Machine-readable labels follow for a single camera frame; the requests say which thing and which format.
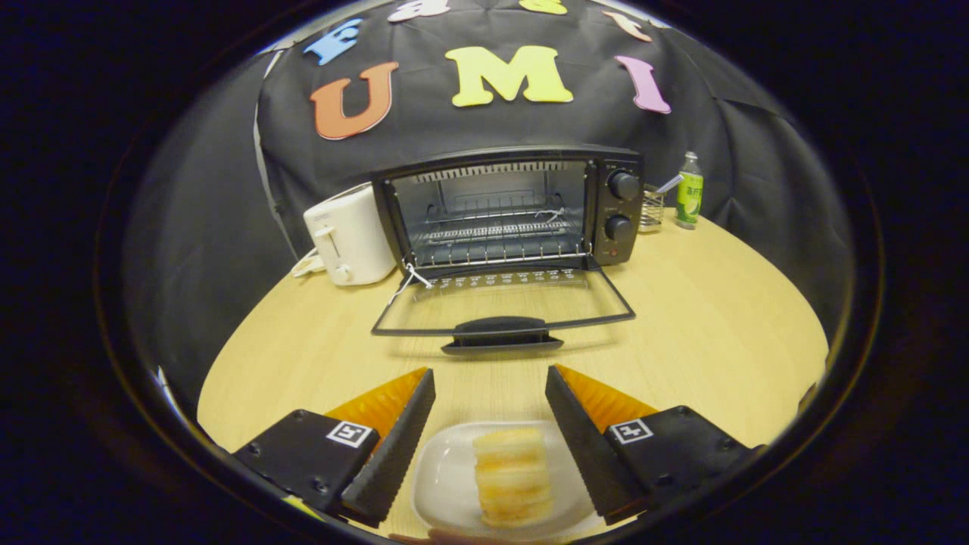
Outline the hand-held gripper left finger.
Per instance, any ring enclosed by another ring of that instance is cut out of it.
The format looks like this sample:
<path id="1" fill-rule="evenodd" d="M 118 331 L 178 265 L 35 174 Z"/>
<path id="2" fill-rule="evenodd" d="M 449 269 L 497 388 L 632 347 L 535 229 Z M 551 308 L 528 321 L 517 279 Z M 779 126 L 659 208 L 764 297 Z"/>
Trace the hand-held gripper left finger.
<path id="1" fill-rule="evenodd" d="M 418 368 L 328 412 L 291 411 L 233 456 L 309 512 L 377 528 L 435 398 L 432 369 Z"/>

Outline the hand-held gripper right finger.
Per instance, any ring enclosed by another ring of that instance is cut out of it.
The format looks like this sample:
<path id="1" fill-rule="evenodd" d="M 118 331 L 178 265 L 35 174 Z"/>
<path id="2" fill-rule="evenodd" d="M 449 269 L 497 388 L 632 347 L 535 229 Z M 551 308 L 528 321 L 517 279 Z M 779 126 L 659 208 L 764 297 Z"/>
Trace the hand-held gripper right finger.
<path id="1" fill-rule="evenodd" d="M 555 363 L 544 394 L 594 508 L 608 524 L 678 508 L 760 452 L 688 406 L 648 406 Z"/>

